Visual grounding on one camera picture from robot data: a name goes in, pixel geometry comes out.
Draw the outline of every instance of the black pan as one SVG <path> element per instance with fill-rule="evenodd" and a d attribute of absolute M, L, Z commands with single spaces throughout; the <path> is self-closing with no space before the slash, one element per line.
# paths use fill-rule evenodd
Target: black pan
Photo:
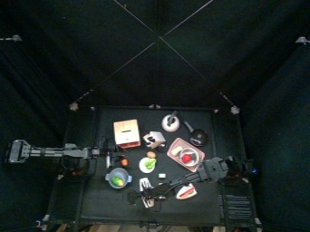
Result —
<path fill-rule="evenodd" d="M 206 132 L 204 130 L 194 130 L 188 121 L 185 121 L 185 124 L 188 125 L 190 132 L 190 143 L 197 147 L 204 146 L 208 143 Z"/>

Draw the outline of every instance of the kettle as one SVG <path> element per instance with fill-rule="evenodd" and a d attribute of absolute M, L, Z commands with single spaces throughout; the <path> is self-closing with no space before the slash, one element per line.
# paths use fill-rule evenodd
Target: kettle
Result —
<path fill-rule="evenodd" d="M 177 111 L 169 114 L 162 119 L 162 127 L 169 132 L 175 132 L 179 129 L 179 119 L 177 117 Z"/>

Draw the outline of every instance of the black backdrop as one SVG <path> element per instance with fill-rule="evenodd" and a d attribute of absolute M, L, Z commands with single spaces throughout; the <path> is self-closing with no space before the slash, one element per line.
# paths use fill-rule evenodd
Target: black backdrop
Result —
<path fill-rule="evenodd" d="M 2 1 L 0 38 L 23 39 L 0 41 L 2 147 L 18 138 L 61 145 L 77 101 L 236 104 L 264 168 L 260 217 L 270 228 L 309 230 L 310 44 L 296 43 L 310 34 L 309 9 L 306 0 Z M 46 213 L 51 177 L 39 164 L 28 170 L 0 172 L 3 228 Z"/>

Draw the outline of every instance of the small wooden crate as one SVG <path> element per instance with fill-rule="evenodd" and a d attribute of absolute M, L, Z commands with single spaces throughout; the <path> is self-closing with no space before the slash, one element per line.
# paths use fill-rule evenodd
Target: small wooden crate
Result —
<path fill-rule="evenodd" d="M 117 144 L 123 149 L 141 146 L 138 121 L 129 120 L 114 122 L 114 136 Z"/>

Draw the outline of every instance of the floor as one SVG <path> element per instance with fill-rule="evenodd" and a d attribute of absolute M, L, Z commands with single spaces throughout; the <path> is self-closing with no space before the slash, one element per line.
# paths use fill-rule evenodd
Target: floor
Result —
<path fill-rule="evenodd" d="M 169 227 L 147 230 L 145 227 L 138 226 L 118 226 L 118 225 L 94 225 L 89 232 L 190 232 L 188 227 Z M 216 227 L 213 232 L 226 232 L 224 227 Z"/>

